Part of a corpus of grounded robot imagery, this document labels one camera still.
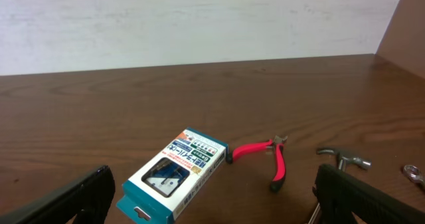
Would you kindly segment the silver combination wrench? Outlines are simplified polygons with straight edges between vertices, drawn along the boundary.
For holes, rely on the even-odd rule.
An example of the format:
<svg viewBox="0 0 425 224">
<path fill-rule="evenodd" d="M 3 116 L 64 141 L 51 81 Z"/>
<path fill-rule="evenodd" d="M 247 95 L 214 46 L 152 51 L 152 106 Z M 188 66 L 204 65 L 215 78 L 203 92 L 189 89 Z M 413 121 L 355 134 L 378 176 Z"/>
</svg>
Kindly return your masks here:
<svg viewBox="0 0 425 224">
<path fill-rule="evenodd" d="M 415 183 L 424 189 L 424 176 L 419 168 L 414 165 L 405 165 L 402 172 L 412 183 Z"/>
</svg>

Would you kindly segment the teal white screwdriver set box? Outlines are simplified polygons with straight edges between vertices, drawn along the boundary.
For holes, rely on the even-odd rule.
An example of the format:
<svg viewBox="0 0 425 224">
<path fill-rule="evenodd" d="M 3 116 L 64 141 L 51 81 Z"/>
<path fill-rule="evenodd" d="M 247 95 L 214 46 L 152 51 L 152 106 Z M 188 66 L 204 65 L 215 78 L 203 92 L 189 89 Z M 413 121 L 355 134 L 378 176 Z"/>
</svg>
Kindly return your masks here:
<svg viewBox="0 0 425 224">
<path fill-rule="evenodd" d="M 123 183 L 116 206 L 135 223 L 172 224 L 227 153 L 224 142 L 186 128 Z"/>
</svg>

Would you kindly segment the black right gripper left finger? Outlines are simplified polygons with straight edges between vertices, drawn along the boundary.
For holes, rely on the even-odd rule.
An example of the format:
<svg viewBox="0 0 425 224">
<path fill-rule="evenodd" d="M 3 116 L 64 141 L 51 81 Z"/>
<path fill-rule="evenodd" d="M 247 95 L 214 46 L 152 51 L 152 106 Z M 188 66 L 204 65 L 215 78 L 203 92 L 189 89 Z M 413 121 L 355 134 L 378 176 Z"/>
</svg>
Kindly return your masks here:
<svg viewBox="0 0 425 224">
<path fill-rule="evenodd" d="M 116 185 L 109 166 L 100 166 L 44 197 L 1 216 L 2 223 L 103 224 Z"/>
</svg>

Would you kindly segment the red handled cutting pliers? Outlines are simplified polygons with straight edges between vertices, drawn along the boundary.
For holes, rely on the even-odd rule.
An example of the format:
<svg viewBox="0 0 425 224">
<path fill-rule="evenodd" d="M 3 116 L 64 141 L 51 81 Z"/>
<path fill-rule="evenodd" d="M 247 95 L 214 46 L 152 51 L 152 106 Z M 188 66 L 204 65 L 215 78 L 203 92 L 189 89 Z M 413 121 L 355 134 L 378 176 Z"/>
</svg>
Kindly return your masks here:
<svg viewBox="0 0 425 224">
<path fill-rule="evenodd" d="M 244 144 L 233 149 L 231 152 L 226 155 L 226 162 L 228 164 L 234 163 L 236 160 L 240 159 L 242 156 L 247 154 L 252 154 L 260 152 L 263 150 L 271 149 L 274 153 L 275 163 L 276 163 L 276 174 L 273 180 L 270 183 L 270 191 L 277 193 L 281 190 L 285 179 L 286 179 L 286 163 L 284 159 L 284 146 L 287 142 L 288 137 L 283 138 L 275 136 L 273 139 L 270 139 L 265 142 L 257 142 L 251 144 Z"/>
</svg>

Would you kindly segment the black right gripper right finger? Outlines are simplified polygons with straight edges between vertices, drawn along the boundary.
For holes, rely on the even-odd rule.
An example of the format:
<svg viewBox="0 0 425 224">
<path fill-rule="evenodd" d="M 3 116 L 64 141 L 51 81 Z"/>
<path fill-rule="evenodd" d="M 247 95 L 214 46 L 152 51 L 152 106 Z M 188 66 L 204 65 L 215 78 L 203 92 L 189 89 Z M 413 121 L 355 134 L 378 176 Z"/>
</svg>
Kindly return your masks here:
<svg viewBox="0 0 425 224">
<path fill-rule="evenodd" d="M 329 164 L 319 166 L 313 188 L 321 207 L 320 223 L 424 224 L 417 210 Z"/>
</svg>

